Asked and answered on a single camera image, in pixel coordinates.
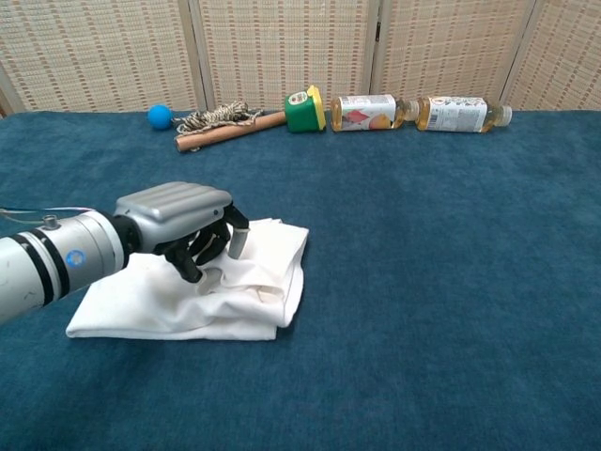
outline cable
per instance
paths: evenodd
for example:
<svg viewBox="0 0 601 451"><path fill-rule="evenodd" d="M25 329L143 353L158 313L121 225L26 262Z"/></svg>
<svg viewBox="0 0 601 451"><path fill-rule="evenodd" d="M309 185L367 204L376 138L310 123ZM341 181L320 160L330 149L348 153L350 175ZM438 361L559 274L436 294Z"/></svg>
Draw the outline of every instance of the cable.
<svg viewBox="0 0 601 451"><path fill-rule="evenodd" d="M16 215L24 215L24 214L34 214L34 213L44 213L44 212L69 212L69 211L92 211L93 209L89 209L87 207L51 207L48 209L20 209L16 207L0 207L0 217L4 217L9 221L20 223L20 224L30 224L30 225L41 225L44 224L43 221L29 221L24 219L17 219L12 216Z"/></svg>

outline white cloth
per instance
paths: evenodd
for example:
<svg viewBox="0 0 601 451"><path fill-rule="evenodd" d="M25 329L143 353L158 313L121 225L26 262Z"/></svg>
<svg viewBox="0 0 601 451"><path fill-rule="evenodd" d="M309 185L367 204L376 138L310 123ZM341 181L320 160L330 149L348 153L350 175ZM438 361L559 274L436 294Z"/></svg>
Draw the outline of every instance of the white cloth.
<svg viewBox="0 0 601 451"><path fill-rule="evenodd" d="M160 340L272 340L301 300L301 257L309 230L280 220L253 221L235 260L204 265L198 284L164 257L134 254L126 269L92 284L67 336Z"/></svg>

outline juice bottle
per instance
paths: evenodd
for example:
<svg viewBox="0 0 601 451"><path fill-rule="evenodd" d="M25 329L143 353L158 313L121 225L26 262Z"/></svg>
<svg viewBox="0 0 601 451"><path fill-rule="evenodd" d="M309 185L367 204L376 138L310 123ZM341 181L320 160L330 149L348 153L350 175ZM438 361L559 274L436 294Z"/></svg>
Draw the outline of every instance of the juice bottle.
<svg viewBox="0 0 601 451"><path fill-rule="evenodd" d="M512 117L510 106L481 97L424 97L417 104L415 122L421 131L486 133L493 127L506 127Z"/></svg>
<svg viewBox="0 0 601 451"><path fill-rule="evenodd" d="M331 101L331 129L335 132L398 129L405 120L416 120L418 113L416 101L395 99L390 94L344 96Z"/></svg>

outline blue ball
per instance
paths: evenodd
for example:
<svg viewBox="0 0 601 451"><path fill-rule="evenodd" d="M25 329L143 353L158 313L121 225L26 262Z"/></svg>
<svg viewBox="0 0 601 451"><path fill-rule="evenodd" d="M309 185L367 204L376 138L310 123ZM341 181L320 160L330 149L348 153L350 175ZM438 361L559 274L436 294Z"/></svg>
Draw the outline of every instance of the blue ball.
<svg viewBox="0 0 601 451"><path fill-rule="evenodd" d="M165 105L154 105L148 110L146 117L152 128L156 130L167 130L171 128L173 114Z"/></svg>

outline woven room divider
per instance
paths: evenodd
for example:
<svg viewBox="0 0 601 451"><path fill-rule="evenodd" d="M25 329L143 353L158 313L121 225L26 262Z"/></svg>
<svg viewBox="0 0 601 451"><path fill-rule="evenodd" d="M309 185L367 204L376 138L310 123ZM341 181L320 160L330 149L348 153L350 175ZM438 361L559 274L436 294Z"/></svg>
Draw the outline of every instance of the woven room divider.
<svg viewBox="0 0 601 451"><path fill-rule="evenodd" d="M522 110L601 108L601 0L537 5L503 99Z"/></svg>
<svg viewBox="0 0 601 451"><path fill-rule="evenodd" d="M191 0L208 105L282 108L314 84L323 101L369 91L378 1Z"/></svg>
<svg viewBox="0 0 601 451"><path fill-rule="evenodd" d="M386 0L372 92L497 101L533 0Z"/></svg>
<svg viewBox="0 0 601 451"><path fill-rule="evenodd" d="M281 108L391 93L601 108L601 0L6 0L0 107Z"/></svg>
<svg viewBox="0 0 601 451"><path fill-rule="evenodd" d="M26 110L130 111L163 102L184 110L204 101L176 1L8 0L0 21L3 86L10 83Z"/></svg>

